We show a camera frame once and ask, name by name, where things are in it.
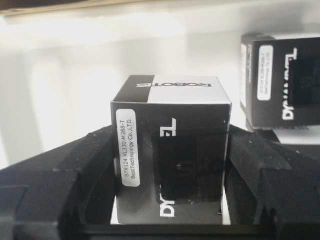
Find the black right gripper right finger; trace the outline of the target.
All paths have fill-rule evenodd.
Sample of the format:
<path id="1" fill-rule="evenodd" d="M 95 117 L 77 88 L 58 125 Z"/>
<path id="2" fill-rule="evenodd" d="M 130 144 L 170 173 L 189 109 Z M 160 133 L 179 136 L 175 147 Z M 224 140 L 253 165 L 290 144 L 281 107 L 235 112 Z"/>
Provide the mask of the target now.
<path id="1" fill-rule="evenodd" d="M 317 240 L 320 148 L 231 126 L 225 193 L 232 225 L 263 226 L 279 240 Z"/>

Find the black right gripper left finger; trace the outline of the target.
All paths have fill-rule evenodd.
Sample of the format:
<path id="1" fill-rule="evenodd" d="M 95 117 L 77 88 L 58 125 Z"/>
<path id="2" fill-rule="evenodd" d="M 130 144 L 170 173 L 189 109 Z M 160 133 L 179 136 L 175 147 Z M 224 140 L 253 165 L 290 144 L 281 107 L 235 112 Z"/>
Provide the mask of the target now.
<path id="1" fill-rule="evenodd" d="M 109 225 L 115 200 L 112 127 L 0 172 L 3 240 L 72 240 L 79 225 Z"/>

